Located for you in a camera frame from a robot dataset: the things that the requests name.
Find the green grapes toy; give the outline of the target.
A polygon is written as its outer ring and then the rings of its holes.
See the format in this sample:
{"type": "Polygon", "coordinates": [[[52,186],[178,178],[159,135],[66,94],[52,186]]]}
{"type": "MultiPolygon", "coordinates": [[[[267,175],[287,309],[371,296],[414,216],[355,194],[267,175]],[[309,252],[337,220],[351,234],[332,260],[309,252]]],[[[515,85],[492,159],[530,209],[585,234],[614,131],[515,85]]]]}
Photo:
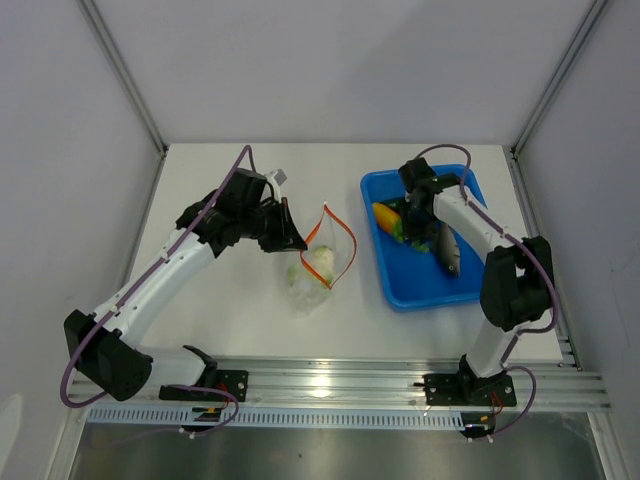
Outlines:
{"type": "Polygon", "coordinates": [[[431,251],[429,242],[422,242],[420,239],[415,240],[405,235],[395,235],[394,240],[401,245],[405,245],[416,252],[429,253],[431,251]]]}

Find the clear zip bag orange zipper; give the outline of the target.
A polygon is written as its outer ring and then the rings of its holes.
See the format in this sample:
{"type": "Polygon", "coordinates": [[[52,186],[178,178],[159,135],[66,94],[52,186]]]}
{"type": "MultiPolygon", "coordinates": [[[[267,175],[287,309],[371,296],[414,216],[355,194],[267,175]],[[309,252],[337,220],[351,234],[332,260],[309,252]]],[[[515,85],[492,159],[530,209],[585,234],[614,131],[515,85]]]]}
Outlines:
{"type": "Polygon", "coordinates": [[[326,201],[304,240],[307,250],[295,253],[284,271],[286,294],[296,316],[307,316],[327,302],[358,251],[353,230],[326,201]]]}

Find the white green cabbage toy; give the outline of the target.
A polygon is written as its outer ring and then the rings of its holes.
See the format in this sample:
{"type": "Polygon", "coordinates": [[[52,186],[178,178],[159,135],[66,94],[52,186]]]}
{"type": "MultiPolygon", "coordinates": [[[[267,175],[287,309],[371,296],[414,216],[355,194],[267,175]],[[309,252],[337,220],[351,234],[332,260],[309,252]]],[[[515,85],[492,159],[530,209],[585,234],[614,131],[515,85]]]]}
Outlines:
{"type": "Polygon", "coordinates": [[[287,270],[287,285],[292,292],[316,295],[328,290],[336,277],[335,255],[326,245],[313,247],[303,255],[305,262],[287,270]]]}

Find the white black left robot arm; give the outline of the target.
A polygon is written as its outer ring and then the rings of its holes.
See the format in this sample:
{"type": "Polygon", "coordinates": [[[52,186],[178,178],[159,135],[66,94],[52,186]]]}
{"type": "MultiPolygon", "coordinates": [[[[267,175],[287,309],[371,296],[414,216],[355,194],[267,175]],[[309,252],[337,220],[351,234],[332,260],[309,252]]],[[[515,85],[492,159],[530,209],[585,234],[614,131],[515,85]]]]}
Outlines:
{"type": "Polygon", "coordinates": [[[218,363],[184,345],[142,350],[141,342],[171,299],[197,273],[242,239],[265,253],[304,251],[286,197],[286,175],[238,168],[225,186],[188,206],[161,251],[93,312],[74,310],[64,333],[74,368],[117,401],[156,386],[163,400],[213,400],[222,396],[218,363]]]}

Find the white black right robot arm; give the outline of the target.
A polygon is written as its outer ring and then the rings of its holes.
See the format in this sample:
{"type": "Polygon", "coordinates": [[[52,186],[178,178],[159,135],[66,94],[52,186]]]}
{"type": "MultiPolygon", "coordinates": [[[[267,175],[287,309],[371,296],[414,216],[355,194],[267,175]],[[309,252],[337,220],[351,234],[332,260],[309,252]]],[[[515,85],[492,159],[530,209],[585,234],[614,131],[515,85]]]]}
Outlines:
{"type": "Polygon", "coordinates": [[[466,186],[464,175],[437,174],[422,157],[399,170],[406,191],[403,216],[413,225],[451,228],[482,260],[484,322],[454,374],[424,378],[430,405],[484,405],[513,386],[508,360],[525,335],[546,334],[558,321],[552,252],[542,236],[513,234],[494,220],[466,186]]]}

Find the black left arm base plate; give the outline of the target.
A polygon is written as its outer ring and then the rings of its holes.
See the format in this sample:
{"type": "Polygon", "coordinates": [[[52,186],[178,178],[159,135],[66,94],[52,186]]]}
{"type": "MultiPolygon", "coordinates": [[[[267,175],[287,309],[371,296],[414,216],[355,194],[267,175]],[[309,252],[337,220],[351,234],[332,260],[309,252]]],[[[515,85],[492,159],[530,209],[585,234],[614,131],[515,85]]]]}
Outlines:
{"type": "Polygon", "coordinates": [[[182,402],[226,402],[229,395],[244,402],[249,386],[247,370],[225,370],[205,372],[193,386],[162,386],[159,399],[182,402]]]}

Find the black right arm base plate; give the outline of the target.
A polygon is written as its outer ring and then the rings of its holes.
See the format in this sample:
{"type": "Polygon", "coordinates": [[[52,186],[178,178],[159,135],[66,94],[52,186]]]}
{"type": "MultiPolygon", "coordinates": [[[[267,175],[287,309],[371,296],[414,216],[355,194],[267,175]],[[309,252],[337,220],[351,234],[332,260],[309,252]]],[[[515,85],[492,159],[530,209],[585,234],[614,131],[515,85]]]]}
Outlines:
{"type": "Polygon", "coordinates": [[[431,373],[415,383],[425,393],[429,406],[515,407],[512,378],[506,373],[476,378],[471,374],[431,373]]]}

